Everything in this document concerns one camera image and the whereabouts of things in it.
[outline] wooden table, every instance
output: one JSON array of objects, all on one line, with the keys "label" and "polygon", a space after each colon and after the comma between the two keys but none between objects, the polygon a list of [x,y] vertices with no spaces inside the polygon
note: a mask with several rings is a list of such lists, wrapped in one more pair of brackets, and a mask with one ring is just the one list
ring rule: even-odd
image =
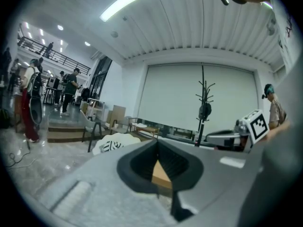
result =
[{"label": "wooden table", "polygon": [[140,128],[136,125],[132,125],[134,126],[134,129],[139,131],[144,131],[144,132],[148,132],[152,134],[152,137],[155,138],[155,133],[157,134],[157,138],[159,136],[159,128],[153,128],[153,127],[145,127],[145,128]]}]

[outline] bag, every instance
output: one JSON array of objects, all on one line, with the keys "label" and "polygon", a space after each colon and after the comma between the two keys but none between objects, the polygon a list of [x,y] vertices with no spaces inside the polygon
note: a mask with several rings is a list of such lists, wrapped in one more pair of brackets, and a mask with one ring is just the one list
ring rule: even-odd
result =
[{"label": "bag", "polygon": [[35,68],[33,68],[34,74],[31,76],[29,80],[29,84],[27,86],[27,94],[30,97],[40,98],[42,94],[42,81],[40,77],[40,72],[36,72]]},{"label": "bag", "polygon": [[10,126],[9,112],[5,109],[0,109],[0,129],[7,129]]}]

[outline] wooden step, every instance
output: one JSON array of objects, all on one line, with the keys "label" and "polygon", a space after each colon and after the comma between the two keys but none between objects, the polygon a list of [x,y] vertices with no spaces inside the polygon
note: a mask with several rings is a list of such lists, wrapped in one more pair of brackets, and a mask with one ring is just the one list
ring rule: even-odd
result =
[{"label": "wooden step", "polygon": [[83,132],[84,127],[77,124],[48,123],[49,132]]},{"label": "wooden step", "polygon": [[[102,136],[108,135],[109,131],[102,131]],[[47,142],[49,143],[66,143],[66,142],[79,142],[82,141],[83,132],[56,132],[48,131]],[[90,140],[91,134],[85,132],[84,141]],[[100,134],[96,132],[95,140],[99,140]]]}]

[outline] cardboard box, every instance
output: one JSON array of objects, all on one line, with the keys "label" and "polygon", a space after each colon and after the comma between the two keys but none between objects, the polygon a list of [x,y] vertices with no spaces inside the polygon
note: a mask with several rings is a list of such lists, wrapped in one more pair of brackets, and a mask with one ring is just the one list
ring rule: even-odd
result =
[{"label": "cardboard box", "polygon": [[83,104],[82,104],[81,110],[84,112],[84,114],[86,114],[88,106],[89,106],[88,103],[83,103]]}]

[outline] white chair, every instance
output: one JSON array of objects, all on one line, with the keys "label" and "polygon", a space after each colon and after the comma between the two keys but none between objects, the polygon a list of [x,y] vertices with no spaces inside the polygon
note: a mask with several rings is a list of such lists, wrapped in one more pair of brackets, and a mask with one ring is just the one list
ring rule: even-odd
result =
[{"label": "white chair", "polygon": [[89,141],[89,149],[88,149],[88,152],[90,152],[91,142],[95,138],[95,131],[96,131],[97,125],[99,126],[100,139],[102,138],[101,123],[100,122],[90,121],[85,116],[85,114],[84,114],[84,112],[82,110],[80,110],[80,120],[81,120],[82,124],[84,125],[84,132],[83,132],[83,136],[82,136],[82,142],[84,141],[85,132],[91,133],[91,137],[90,137],[90,141]]},{"label": "white chair", "polygon": [[123,120],[117,121],[116,119],[113,121],[112,127],[110,128],[110,134],[112,134],[113,131],[116,131],[121,134],[126,134],[131,131],[132,125],[131,123],[135,123],[138,118],[133,118],[131,116],[124,117]]}]

